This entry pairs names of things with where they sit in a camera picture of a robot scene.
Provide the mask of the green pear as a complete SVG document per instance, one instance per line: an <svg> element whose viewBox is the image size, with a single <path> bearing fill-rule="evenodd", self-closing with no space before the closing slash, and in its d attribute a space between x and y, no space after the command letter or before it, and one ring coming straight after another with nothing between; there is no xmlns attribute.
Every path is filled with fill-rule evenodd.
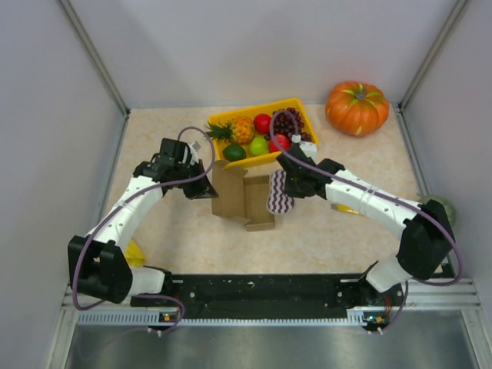
<svg viewBox="0 0 492 369"><path fill-rule="evenodd" d="M262 136L255 137L249 144L249 151L252 157L269 154L268 141Z"/></svg>

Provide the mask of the red apple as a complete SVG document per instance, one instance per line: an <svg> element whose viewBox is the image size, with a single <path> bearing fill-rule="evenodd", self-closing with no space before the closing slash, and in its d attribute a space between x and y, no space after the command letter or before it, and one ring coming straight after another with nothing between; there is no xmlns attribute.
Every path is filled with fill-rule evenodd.
<svg viewBox="0 0 492 369"><path fill-rule="evenodd" d="M265 113L258 114L254 117L254 128L257 133L266 135L270 132L271 116Z"/></svg>
<svg viewBox="0 0 492 369"><path fill-rule="evenodd" d="M288 150L291 146L291 141L288 136L276 134L270 138L268 150L270 153L278 152L280 149Z"/></svg>

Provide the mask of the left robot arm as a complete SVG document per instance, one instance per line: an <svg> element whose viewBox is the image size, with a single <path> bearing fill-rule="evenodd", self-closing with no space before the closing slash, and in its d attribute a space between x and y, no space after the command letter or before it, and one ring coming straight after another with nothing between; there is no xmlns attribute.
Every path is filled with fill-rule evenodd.
<svg viewBox="0 0 492 369"><path fill-rule="evenodd" d="M70 286L85 294L119 304L128 297L165 291L170 272L157 267L132 267L125 252L148 212L173 188L190 200L215 198L198 157L198 143L165 138L151 160L139 164L109 213L85 236L68 243Z"/></svg>

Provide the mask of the red apple front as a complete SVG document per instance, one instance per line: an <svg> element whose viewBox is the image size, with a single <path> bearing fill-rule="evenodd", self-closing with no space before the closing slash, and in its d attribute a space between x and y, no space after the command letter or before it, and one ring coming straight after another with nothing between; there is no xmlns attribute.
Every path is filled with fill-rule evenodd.
<svg viewBox="0 0 492 369"><path fill-rule="evenodd" d="M270 153L278 152L280 149L288 150L291 146L291 141L288 136L276 134L270 138L268 150Z"/></svg>

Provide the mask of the brown cardboard express box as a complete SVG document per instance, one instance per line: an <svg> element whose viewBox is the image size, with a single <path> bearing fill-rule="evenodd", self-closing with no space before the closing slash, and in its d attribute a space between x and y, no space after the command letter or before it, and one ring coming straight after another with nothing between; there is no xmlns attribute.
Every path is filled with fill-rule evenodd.
<svg viewBox="0 0 492 369"><path fill-rule="evenodd" d="M241 224L246 231L269 231L275 217L268 210L269 175L247 176L248 170L216 161L212 185L218 196L211 200L211 213Z"/></svg>

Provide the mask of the yellow utility knife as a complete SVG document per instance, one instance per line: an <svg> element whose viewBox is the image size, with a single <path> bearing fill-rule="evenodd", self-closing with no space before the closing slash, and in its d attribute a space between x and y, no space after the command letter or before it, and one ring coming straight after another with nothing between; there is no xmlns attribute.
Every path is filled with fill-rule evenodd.
<svg viewBox="0 0 492 369"><path fill-rule="evenodd" d="M342 204L331 204L331 208L335 211L339 212L344 212L348 214L355 214L355 215L360 215L360 213L353 208L350 208L348 206L342 205Z"/></svg>

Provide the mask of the toy pineapple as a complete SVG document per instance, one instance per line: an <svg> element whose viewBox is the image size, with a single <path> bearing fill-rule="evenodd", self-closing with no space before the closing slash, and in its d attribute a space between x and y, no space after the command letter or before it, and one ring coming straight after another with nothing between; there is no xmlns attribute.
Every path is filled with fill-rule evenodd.
<svg viewBox="0 0 492 369"><path fill-rule="evenodd" d="M256 135L252 119L240 116L227 121L209 123L206 134L217 141L226 141L235 145L247 145Z"/></svg>

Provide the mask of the purple grape bunch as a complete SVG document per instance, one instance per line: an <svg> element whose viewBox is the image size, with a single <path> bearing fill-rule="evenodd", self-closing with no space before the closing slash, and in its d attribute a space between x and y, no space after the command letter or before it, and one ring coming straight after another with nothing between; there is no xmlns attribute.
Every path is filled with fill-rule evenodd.
<svg viewBox="0 0 492 369"><path fill-rule="evenodd" d="M292 135L300 135L303 141L312 142L312 136L306 130L307 125L301 118L301 113L295 108L289 107L283 110L274 111L274 134L288 136L291 141Z"/></svg>

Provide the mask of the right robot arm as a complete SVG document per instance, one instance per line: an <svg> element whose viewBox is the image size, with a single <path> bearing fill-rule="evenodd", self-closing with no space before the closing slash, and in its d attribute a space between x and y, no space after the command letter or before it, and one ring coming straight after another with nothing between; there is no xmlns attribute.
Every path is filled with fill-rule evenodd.
<svg viewBox="0 0 492 369"><path fill-rule="evenodd" d="M318 196L347 205L395 236L398 251L372 264L361 279L374 290L382 293L410 279L431 284L438 266L456 248L444 206L433 199L421 204L398 198L336 161L316 163L316 154L315 145L301 141L278 155L286 174L284 194L289 198Z"/></svg>

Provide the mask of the red apple back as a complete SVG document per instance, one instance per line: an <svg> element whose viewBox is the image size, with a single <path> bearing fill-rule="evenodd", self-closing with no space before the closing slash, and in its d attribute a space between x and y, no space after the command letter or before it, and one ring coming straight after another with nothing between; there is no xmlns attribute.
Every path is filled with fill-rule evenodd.
<svg viewBox="0 0 492 369"><path fill-rule="evenodd" d="M257 133L266 135L270 132L271 116L265 113L258 114L254 117L254 128Z"/></svg>

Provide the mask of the orange pumpkin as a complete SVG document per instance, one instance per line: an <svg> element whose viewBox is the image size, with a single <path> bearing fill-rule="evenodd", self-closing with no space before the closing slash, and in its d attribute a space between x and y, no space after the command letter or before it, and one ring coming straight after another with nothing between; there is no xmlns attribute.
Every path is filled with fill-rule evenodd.
<svg viewBox="0 0 492 369"><path fill-rule="evenodd" d="M338 131L364 137L379 130L389 117L390 105L375 85L345 81L333 87L327 97L325 114Z"/></svg>

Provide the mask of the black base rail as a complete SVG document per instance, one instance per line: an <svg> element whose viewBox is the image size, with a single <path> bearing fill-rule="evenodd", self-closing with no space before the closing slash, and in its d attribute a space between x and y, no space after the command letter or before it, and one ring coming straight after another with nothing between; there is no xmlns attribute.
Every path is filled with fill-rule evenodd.
<svg viewBox="0 0 492 369"><path fill-rule="evenodd" d="M387 313L403 299L401 286L380 293L359 274L176 274L164 293L188 319L336 318L351 308Z"/></svg>

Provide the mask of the purple grey striped cloth pad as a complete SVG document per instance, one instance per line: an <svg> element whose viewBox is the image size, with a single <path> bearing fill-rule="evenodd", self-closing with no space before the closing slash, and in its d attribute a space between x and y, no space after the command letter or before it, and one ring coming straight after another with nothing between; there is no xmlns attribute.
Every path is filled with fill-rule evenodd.
<svg viewBox="0 0 492 369"><path fill-rule="evenodd" d="M294 199L284 193L286 177L284 170L277 170L269 177L267 209L273 215L285 215L294 208Z"/></svg>

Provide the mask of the yellow mesh bag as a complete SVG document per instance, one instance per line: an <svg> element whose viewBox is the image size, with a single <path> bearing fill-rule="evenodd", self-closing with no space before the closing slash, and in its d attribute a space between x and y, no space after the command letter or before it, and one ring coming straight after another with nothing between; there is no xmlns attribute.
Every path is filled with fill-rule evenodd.
<svg viewBox="0 0 492 369"><path fill-rule="evenodd" d="M146 257L133 239L128 243L125 259L131 268L142 268L145 265Z"/></svg>

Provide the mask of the dark green lime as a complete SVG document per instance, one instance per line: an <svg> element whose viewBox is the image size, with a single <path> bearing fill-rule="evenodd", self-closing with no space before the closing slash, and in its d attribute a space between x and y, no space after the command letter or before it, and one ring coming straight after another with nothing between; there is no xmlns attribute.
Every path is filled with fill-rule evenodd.
<svg viewBox="0 0 492 369"><path fill-rule="evenodd" d="M240 145L228 145L222 150L222 154L229 162L244 160L247 158L246 151Z"/></svg>

